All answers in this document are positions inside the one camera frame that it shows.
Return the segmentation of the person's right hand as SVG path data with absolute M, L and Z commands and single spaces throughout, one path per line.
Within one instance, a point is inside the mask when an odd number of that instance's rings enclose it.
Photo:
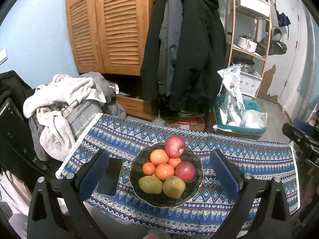
M 310 180 L 307 184 L 302 203 L 304 206 L 309 205 L 314 196 L 318 195 L 318 169 L 312 168 L 308 171 Z

